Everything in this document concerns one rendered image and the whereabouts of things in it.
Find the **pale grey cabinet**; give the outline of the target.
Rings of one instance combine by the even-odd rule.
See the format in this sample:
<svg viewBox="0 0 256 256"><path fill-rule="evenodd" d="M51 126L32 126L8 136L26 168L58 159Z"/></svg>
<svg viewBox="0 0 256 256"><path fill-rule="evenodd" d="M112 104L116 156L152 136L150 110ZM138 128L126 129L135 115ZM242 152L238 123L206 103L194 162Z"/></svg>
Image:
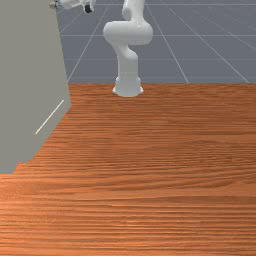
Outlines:
<svg viewBox="0 0 256 256"><path fill-rule="evenodd" d="M71 107L58 0L0 0L0 174L33 159Z"/></svg>

